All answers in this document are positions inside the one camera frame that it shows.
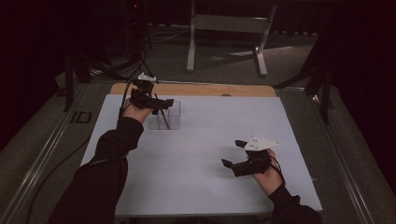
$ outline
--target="white table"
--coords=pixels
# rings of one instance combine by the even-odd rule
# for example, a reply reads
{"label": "white table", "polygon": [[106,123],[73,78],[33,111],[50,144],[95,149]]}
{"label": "white table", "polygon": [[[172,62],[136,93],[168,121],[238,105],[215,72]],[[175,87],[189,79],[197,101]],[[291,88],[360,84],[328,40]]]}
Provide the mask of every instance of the white table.
{"label": "white table", "polygon": [[[109,94],[82,164],[91,159],[98,138],[114,129],[121,95]],[[159,95],[181,102],[180,130],[149,130],[144,124],[138,148],[129,156],[129,174],[116,215],[214,216],[271,213],[252,176],[234,177],[221,159],[246,160],[234,140],[257,135],[281,142],[274,147],[287,187],[302,204],[321,210],[283,105],[277,97]]]}

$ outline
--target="gray floor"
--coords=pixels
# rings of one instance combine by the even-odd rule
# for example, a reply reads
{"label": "gray floor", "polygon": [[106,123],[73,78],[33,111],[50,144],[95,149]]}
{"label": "gray floor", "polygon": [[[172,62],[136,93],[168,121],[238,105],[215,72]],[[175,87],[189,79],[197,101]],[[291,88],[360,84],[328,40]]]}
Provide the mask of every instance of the gray floor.
{"label": "gray floor", "polygon": [[[184,29],[171,27],[155,30],[180,32]],[[146,62],[159,80],[242,85],[274,85],[297,75],[317,38],[307,35],[270,35],[264,51],[269,76],[261,77],[255,60],[249,53],[254,46],[254,37],[253,40],[233,38],[218,43],[208,41],[205,33],[199,34],[195,69],[188,73],[186,63],[189,37],[179,35],[165,40],[168,36],[155,35],[153,49],[148,50]],[[62,85],[64,75],[59,75],[58,78]],[[306,81],[293,86],[303,87]],[[114,80],[105,76],[95,77],[91,84],[76,83],[76,103],[69,113],[63,112],[64,98],[53,96],[1,151],[1,223],[24,223],[32,196],[43,176],[89,137],[102,102],[113,83]],[[316,101],[312,97],[307,97],[296,89],[277,91],[277,95],[286,108],[313,177],[323,206],[323,222],[396,223],[395,197],[378,170],[356,124],[347,113],[337,89],[332,87],[330,125],[321,121]],[[70,123],[75,111],[91,112],[91,122]],[[38,175],[32,177],[29,175],[30,168],[43,148],[48,153],[49,162]],[[46,223],[53,206],[79,167],[83,153],[84,149],[67,160],[46,182],[35,201],[31,223]],[[28,186],[35,187],[19,189],[22,180],[26,180]],[[10,204],[15,206],[7,210]],[[115,223],[123,220],[125,218],[118,218]],[[257,223],[255,217],[220,217],[220,220],[223,223]],[[172,221],[175,219],[163,217],[137,220],[138,223]]]}

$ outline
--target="black jacket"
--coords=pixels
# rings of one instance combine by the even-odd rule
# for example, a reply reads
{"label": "black jacket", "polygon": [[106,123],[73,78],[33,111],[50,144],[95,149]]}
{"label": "black jacket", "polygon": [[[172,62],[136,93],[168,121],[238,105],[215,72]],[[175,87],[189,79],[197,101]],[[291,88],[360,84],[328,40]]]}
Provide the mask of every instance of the black jacket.
{"label": "black jacket", "polygon": [[[76,171],[72,183],[53,210],[49,223],[114,223],[116,205],[128,172],[125,155],[137,148],[142,132],[143,126],[139,121],[120,118],[116,130],[103,134],[95,156]],[[269,198],[275,206],[273,224],[321,223],[320,214],[300,205],[300,197],[292,197],[284,184]]]}

